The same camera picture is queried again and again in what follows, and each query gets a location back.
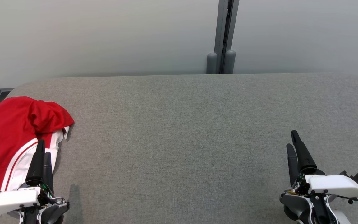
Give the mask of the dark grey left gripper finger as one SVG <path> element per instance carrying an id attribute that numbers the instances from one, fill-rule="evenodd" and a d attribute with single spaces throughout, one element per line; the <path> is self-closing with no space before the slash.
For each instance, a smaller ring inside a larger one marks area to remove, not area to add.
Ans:
<path id="1" fill-rule="evenodd" d="M 51 193 L 54 193 L 53 167 L 50 152 L 44 154 L 44 184 L 49 187 Z"/>
<path id="2" fill-rule="evenodd" d="M 44 181 L 45 141 L 39 140 L 26 176 L 26 184 L 41 184 Z"/>

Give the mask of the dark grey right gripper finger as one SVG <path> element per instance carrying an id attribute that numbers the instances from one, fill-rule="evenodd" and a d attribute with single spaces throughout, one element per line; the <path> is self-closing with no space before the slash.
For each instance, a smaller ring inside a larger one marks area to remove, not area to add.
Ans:
<path id="1" fill-rule="evenodd" d="M 306 171 L 307 169 L 317 169 L 314 159 L 296 130 L 291 131 L 291 138 L 296 151 L 299 170 Z"/>
<path id="2" fill-rule="evenodd" d="M 290 186 L 296 184 L 299 177 L 297 154 L 292 144 L 287 144 L 287 164 L 290 177 Z"/>

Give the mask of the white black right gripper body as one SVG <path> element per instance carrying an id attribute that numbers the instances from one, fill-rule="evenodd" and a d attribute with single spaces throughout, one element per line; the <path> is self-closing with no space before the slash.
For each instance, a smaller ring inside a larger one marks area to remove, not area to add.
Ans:
<path id="1" fill-rule="evenodd" d="M 280 194 L 280 199 L 289 196 L 324 198 L 331 195 L 358 199 L 358 183 L 346 175 L 322 175 L 321 170 L 308 167 L 294 177 L 293 184 Z"/>

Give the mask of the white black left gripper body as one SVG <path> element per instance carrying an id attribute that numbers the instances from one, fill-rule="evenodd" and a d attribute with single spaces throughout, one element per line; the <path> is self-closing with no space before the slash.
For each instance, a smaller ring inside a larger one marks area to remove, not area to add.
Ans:
<path id="1" fill-rule="evenodd" d="M 20 224 L 55 224 L 57 198 L 45 184 L 0 192 L 0 217 L 3 214 Z"/>

